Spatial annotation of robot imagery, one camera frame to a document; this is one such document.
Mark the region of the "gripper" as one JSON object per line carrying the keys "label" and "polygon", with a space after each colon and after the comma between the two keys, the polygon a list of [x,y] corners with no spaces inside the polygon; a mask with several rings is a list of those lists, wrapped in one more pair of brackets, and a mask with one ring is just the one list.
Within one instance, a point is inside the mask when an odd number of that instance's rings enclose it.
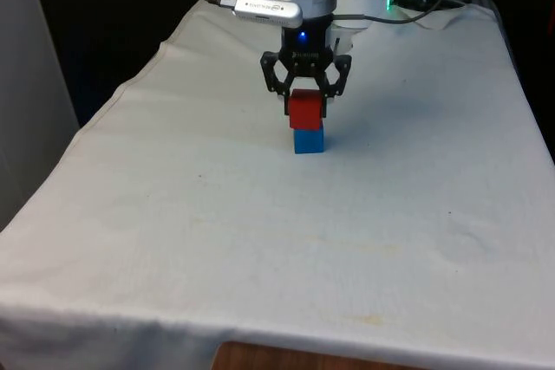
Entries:
{"label": "gripper", "polygon": [[[295,77],[315,77],[322,97],[322,118],[327,116],[328,99],[341,96],[351,69],[350,55],[333,55],[330,47],[332,16],[304,19],[295,29],[282,28],[281,49],[265,51],[260,58],[266,88],[283,99],[284,114],[289,115],[291,84]],[[286,69],[283,81],[278,79],[275,66],[281,62]],[[326,69],[333,66],[338,78],[330,83]]]}

